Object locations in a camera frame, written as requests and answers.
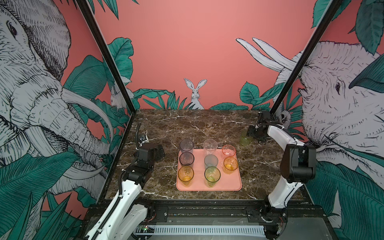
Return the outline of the pink plastic tray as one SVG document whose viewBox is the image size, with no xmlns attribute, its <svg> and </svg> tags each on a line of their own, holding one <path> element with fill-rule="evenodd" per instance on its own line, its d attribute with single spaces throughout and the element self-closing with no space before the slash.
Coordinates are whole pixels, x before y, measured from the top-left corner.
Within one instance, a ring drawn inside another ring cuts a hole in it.
<svg viewBox="0 0 384 240">
<path fill-rule="evenodd" d="M 203 149 L 194 149 L 192 154 L 195 157 L 192 169 L 194 170 L 193 178 L 186 184 L 176 174 L 177 189 L 179 191 L 239 191 L 242 188 L 241 174 L 239 168 L 236 170 L 228 170 L 224 165 L 224 155 L 221 149 L 217 149 L 215 156 L 219 162 L 217 168 L 221 173 L 220 179 L 214 184 L 210 184 L 205 178 L 205 151 Z"/>
</svg>

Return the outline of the pink clear tumbler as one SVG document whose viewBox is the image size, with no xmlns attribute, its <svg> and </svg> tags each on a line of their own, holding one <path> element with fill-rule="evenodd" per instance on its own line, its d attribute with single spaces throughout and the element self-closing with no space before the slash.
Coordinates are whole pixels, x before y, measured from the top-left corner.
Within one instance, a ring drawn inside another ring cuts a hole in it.
<svg viewBox="0 0 384 240">
<path fill-rule="evenodd" d="M 224 145 L 222 147 L 223 158 L 234 157 L 236 155 L 236 148 L 232 145 Z"/>
</svg>

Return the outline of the teal frosted tumbler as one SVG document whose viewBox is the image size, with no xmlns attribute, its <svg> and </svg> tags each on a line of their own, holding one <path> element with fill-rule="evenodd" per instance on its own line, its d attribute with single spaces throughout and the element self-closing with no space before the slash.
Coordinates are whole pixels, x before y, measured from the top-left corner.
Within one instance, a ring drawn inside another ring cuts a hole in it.
<svg viewBox="0 0 384 240">
<path fill-rule="evenodd" d="M 216 155 L 206 155 L 204 158 L 204 165 L 205 168 L 207 169 L 208 167 L 216 167 L 219 163 L 219 159 L 217 158 Z"/>
</svg>

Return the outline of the amber yellow tumbler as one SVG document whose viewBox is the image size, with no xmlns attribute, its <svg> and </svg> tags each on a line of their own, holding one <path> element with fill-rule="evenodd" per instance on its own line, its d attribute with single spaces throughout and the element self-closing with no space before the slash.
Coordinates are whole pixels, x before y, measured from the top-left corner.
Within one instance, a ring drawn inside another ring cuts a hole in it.
<svg viewBox="0 0 384 240">
<path fill-rule="evenodd" d="M 188 187 L 192 182 L 194 175 L 195 173 L 192 167 L 182 166 L 178 171 L 178 180 L 182 183 L 182 185 Z"/>
</svg>

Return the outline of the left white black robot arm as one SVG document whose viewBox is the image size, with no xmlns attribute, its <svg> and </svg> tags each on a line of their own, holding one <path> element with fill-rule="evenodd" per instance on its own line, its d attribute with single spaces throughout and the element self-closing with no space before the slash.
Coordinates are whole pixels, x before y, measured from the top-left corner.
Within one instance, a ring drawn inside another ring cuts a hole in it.
<svg viewBox="0 0 384 240">
<path fill-rule="evenodd" d="M 155 169 L 155 162 L 164 157 L 162 145 L 144 143 L 138 148 L 132 163 L 122 170 L 118 192 L 85 234 L 85 240 L 126 240 L 141 223 L 155 218 L 154 203 L 139 195 Z"/>
</svg>

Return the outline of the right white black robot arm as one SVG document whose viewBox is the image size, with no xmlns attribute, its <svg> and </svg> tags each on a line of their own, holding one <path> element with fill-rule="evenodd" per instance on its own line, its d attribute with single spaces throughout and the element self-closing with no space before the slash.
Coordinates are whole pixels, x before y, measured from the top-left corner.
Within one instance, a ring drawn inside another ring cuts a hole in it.
<svg viewBox="0 0 384 240">
<path fill-rule="evenodd" d="M 294 137 L 269 111 L 259 111 L 257 122 L 247 135 L 259 141 L 271 137 L 284 151 L 280 162 L 281 177 L 260 209 L 263 221 L 275 223 L 286 216 L 286 208 L 294 193 L 316 176 L 316 148 Z"/>
</svg>

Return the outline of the blue-grey clear tumbler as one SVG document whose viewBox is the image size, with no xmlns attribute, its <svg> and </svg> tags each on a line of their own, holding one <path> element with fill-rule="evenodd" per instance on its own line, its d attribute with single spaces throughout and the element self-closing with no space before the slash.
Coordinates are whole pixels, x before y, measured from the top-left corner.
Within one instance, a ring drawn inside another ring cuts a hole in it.
<svg viewBox="0 0 384 240">
<path fill-rule="evenodd" d="M 194 149 L 194 142 L 190 139 L 184 139 L 179 144 L 181 153 L 192 153 Z"/>
</svg>

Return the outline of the dark smoky tumbler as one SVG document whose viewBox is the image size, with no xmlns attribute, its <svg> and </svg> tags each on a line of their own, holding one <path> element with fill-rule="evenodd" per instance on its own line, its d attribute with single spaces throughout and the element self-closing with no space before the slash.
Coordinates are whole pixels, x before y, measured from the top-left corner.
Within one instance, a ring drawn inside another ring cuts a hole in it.
<svg viewBox="0 0 384 240">
<path fill-rule="evenodd" d="M 179 157 L 179 163 L 181 164 L 182 167 L 187 166 L 192 168 L 194 165 L 194 161 L 195 161 L 195 157 L 190 152 L 181 153 Z"/>
</svg>

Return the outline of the light green tumbler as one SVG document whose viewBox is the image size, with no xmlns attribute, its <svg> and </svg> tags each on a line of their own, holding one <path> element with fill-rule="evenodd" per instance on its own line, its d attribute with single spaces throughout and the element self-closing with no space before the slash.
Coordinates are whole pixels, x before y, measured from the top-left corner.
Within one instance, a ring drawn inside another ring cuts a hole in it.
<svg viewBox="0 0 384 240">
<path fill-rule="evenodd" d="M 205 169 L 204 177 L 208 187 L 213 187 L 221 178 L 221 172 L 217 167 L 208 167 Z"/>
</svg>

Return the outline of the yellow short tumbler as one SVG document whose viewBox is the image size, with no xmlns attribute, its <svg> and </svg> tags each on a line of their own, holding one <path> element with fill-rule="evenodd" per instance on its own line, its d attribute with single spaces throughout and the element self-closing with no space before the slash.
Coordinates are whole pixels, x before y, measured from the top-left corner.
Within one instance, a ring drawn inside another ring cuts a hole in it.
<svg viewBox="0 0 384 240">
<path fill-rule="evenodd" d="M 223 171 L 225 172 L 225 174 L 232 174 L 239 167 L 238 160 L 236 158 L 233 158 L 233 157 L 225 158 L 223 161 L 223 165 L 224 165 Z"/>
</svg>

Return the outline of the clear colourless tumbler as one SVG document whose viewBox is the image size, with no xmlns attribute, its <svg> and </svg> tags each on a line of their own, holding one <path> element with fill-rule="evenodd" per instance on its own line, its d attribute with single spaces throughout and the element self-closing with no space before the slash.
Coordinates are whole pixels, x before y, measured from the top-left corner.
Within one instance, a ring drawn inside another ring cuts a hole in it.
<svg viewBox="0 0 384 240">
<path fill-rule="evenodd" d="M 203 145 L 205 155 L 214 155 L 218 147 L 218 143 L 214 139 L 205 140 Z"/>
</svg>

